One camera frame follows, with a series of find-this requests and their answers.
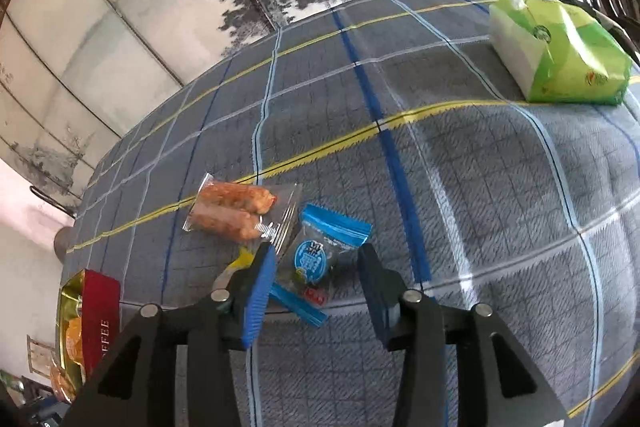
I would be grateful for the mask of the red gold toffee tin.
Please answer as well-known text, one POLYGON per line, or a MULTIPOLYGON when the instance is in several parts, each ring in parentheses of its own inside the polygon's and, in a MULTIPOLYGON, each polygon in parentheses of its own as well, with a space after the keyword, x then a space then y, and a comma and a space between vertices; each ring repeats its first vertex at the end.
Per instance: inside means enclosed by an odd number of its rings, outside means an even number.
POLYGON ((58 293, 50 378, 58 399, 71 403, 119 334, 119 281, 81 270, 58 293))

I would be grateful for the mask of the black metal chair left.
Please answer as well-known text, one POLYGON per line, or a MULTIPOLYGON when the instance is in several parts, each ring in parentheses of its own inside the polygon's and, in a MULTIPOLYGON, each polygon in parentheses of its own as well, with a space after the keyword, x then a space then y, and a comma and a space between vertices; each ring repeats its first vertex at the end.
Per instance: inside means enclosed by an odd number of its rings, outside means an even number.
POLYGON ((44 193, 42 190, 40 190, 39 187, 36 187, 35 185, 31 185, 29 187, 29 191, 31 191, 32 194, 34 194, 36 197, 43 200, 43 202, 46 202, 48 205, 52 206, 53 208, 64 212, 68 217, 71 217, 72 219, 76 218, 76 212, 74 208, 70 208, 61 204, 56 199, 51 197, 49 194, 44 193))

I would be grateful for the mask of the green tissue pack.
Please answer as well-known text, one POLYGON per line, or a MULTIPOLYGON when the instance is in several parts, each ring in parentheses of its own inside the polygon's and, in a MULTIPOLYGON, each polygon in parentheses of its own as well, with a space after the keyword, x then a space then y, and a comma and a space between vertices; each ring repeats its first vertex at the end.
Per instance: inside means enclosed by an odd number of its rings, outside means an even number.
POLYGON ((497 0, 489 39, 529 103, 622 103, 631 57, 578 6, 559 0, 497 0))

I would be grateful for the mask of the plaid blue grey tablecloth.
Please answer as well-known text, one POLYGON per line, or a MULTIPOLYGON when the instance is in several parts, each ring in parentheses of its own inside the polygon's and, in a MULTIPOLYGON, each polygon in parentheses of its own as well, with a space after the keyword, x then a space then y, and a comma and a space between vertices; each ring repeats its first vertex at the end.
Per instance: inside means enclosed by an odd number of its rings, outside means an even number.
POLYGON ((639 87, 526 104, 493 1, 356 0, 212 67, 99 162, 64 274, 118 280, 123 320, 190 305, 238 252, 183 230, 204 176, 295 184, 408 284, 491 305, 570 425, 602 425, 639 365, 639 87))

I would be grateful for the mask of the yellow snack packet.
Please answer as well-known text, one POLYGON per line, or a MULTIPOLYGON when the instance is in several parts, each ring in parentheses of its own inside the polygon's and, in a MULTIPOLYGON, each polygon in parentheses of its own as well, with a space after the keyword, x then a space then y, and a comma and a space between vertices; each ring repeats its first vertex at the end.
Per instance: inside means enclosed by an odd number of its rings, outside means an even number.
POLYGON ((245 270, 253 263, 255 255, 246 247, 241 246, 239 248, 238 257, 236 257, 231 263, 229 263, 222 271, 214 282, 213 290, 226 289, 231 281, 231 277, 235 272, 245 270))

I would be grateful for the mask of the blue candy snack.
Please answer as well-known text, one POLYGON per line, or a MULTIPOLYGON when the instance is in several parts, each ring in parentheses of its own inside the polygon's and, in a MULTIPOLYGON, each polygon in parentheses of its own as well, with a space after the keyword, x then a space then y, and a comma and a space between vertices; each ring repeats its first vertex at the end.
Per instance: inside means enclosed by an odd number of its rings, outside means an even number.
POLYGON ((367 243, 372 225, 314 204, 304 206, 299 228, 278 265, 270 297, 310 326, 328 316, 332 272, 341 257, 367 243))

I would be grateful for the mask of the clear sausage snack packet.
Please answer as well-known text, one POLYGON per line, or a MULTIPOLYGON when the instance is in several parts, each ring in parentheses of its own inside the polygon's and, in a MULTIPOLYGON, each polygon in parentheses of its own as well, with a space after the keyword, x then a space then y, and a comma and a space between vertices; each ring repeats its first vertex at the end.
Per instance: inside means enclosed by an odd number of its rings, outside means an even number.
POLYGON ((299 183, 235 183, 206 173, 182 229, 215 234, 245 246, 269 242, 278 255, 295 229, 302 193, 299 183))

